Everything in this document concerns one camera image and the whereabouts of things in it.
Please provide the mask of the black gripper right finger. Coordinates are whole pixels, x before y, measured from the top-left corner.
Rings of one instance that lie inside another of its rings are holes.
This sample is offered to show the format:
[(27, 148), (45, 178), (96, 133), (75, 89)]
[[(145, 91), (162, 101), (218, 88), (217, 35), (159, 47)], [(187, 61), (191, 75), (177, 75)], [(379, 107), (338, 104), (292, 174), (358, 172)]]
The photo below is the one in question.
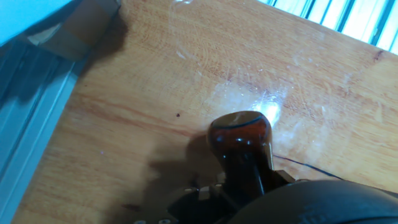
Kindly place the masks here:
[(284, 170), (276, 170), (274, 173), (278, 184), (291, 184), (295, 182), (295, 179)]

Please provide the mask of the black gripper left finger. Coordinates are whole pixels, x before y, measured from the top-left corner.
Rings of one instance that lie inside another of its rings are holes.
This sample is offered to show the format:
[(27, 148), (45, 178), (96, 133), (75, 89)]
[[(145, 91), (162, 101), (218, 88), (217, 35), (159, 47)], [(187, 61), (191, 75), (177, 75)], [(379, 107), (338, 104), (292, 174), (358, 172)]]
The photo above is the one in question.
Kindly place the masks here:
[(133, 224), (227, 223), (238, 204), (216, 182), (202, 188), (184, 187), (143, 206)]

